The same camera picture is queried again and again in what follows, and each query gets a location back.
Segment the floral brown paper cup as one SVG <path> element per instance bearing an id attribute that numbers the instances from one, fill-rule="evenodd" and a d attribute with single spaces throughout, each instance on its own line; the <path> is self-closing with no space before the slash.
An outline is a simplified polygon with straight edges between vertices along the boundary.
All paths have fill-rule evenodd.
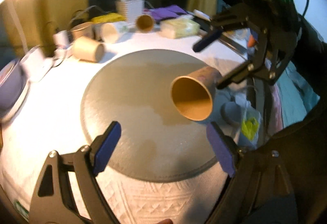
<path id="1" fill-rule="evenodd" d="M 192 121 L 207 119 L 213 111 L 216 83 L 221 78 L 220 72 L 210 66 L 176 77 L 170 96 L 179 114 Z"/>

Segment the plain brown paper cup lying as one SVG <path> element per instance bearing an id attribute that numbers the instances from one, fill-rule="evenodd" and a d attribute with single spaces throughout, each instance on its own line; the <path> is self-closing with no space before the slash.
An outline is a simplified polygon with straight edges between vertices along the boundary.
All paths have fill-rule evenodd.
<path id="1" fill-rule="evenodd" d="M 135 26 L 142 33 L 148 33 L 153 30 L 155 25 L 154 19 L 147 14 L 141 15 L 136 19 Z"/>

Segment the white green-logo paper cup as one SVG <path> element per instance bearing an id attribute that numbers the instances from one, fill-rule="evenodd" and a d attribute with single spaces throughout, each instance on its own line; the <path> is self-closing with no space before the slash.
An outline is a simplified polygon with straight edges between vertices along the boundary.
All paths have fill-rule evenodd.
<path id="1" fill-rule="evenodd" d="M 100 28 L 100 36 L 104 43 L 116 43 L 129 31 L 128 24 L 124 21 L 104 23 Z"/>

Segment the upright patterned paper cup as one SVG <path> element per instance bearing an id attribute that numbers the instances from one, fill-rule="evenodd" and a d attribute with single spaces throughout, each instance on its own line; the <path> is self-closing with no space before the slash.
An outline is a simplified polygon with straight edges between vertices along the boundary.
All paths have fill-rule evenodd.
<path id="1" fill-rule="evenodd" d="M 70 32 L 72 33 L 74 40 L 80 37 L 88 37 L 93 39 L 94 38 L 93 22 L 85 22 L 77 26 L 74 26 L 70 30 Z"/>

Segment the small brown paper cup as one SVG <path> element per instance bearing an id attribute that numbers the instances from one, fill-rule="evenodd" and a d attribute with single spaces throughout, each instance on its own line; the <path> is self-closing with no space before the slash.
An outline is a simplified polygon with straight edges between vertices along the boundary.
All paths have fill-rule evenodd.
<path id="1" fill-rule="evenodd" d="M 103 58 L 104 53 L 105 47 L 103 43 L 89 37 L 79 37 L 74 40 L 72 45 L 73 56 L 80 60 L 99 62 Z"/>

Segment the yellow tissue pack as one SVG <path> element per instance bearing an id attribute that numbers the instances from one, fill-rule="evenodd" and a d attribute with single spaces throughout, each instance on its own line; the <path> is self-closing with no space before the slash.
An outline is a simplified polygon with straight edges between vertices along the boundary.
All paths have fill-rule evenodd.
<path id="1" fill-rule="evenodd" d="M 197 35 L 200 25 L 191 19 L 168 19 L 160 23 L 160 35 L 168 39 L 180 39 Z"/>

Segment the purple cloth pouch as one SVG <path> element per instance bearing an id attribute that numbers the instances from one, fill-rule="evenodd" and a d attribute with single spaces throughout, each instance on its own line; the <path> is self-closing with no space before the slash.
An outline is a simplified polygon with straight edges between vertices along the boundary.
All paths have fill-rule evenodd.
<path id="1" fill-rule="evenodd" d="M 162 20 L 167 20 L 167 19 L 178 18 L 179 16 L 188 14 L 187 11 L 185 11 L 183 8 L 177 5 L 155 8 L 152 9 L 150 13 L 156 22 L 160 22 Z"/>

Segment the white lattice basket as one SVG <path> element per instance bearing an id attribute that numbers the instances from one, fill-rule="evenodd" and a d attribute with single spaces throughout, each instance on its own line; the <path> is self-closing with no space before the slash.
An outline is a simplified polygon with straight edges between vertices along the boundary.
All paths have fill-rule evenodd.
<path id="1" fill-rule="evenodd" d="M 143 15 L 145 0 L 116 1 L 118 14 L 125 18 L 128 24 L 134 24 L 137 18 Z"/>

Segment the round grey metal tray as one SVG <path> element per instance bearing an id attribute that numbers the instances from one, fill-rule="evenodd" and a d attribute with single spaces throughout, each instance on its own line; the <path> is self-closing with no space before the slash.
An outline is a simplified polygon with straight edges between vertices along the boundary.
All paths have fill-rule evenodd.
<path id="1" fill-rule="evenodd" d="M 206 121 L 178 113 L 171 82 L 203 68 L 198 58 L 173 50 L 142 50 L 105 65 L 91 79 L 80 106 L 87 141 L 109 124 L 121 125 L 121 138 L 109 166 L 128 177 L 173 182 L 199 175 L 217 159 L 206 137 Z"/>

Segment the yellow snack packet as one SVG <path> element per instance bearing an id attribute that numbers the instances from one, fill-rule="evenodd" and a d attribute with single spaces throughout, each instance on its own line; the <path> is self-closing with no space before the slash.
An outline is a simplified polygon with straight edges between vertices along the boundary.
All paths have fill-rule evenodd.
<path id="1" fill-rule="evenodd" d="M 120 22 L 125 20 L 126 20 L 125 17 L 118 13 L 108 13 L 102 16 L 94 17 L 91 21 L 94 24 L 100 24 L 100 23 L 114 23 L 114 22 Z"/>

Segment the left yellow curtain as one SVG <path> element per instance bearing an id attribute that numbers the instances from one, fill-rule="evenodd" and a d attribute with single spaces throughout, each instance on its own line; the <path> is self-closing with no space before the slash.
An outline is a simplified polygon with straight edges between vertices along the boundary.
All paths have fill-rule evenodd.
<path id="1" fill-rule="evenodd" d="M 1 20 L 13 47 L 21 47 L 18 30 L 9 13 L 13 7 L 18 15 L 28 47 L 50 46 L 53 38 L 50 30 L 66 29 L 74 11 L 87 7 L 87 0 L 5 0 L 1 4 Z"/>

